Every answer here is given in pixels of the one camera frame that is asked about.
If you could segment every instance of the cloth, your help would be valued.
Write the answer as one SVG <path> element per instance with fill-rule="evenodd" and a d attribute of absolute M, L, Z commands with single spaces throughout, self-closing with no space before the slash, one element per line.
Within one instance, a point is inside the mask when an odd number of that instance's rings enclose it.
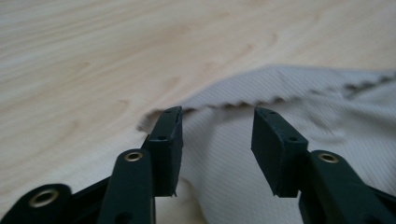
<path fill-rule="evenodd" d="M 180 178 L 191 184 L 205 220 L 303 223 L 298 199 L 272 194 L 250 150 L 256 105 L 285 118 L 309 141 L 308 150 L 339 154 L 367 185 L 396 195 L 395 78 L 394 71 L 271 66 L 181 102 Z M 148 114 L 139 129 L 149 133 L 160 112 Z"/>

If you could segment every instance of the wooden tabletop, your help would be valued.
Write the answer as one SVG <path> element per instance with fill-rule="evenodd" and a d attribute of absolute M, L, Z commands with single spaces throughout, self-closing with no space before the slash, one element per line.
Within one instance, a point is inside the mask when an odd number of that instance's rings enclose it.
<path fill-rule="evenodd" d="M 151 109 L 274 63 L 394 68 L 396 2 L 0 1 L 0 217 L 110 175 Z"/>

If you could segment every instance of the light wood surface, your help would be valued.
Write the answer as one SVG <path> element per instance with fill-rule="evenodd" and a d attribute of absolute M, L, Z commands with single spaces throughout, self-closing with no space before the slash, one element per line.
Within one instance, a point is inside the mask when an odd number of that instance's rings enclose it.
<path fill-rule="evenodd" d="M 389 69 L 396 1 L 0 1 L 0 217 L 140 147 L 135 126 L 267 64 Z"/>

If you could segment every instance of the gray cloth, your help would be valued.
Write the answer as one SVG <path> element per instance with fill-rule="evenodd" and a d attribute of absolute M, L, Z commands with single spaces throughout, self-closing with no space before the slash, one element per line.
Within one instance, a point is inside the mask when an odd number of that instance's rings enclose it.
<path fill-rule="evenodd" d="M 253 108 L 282 115 L 309 141 L 344 157 L 363 181 L 396 195 L 395 73 L 273 66 L 231 77 L 180 104 L 180 177 L 208 223 L 302 223 L 297 199 L 273 196 L 250 150 Z M 150 132 L 160 111 L 139 128 Z"/>

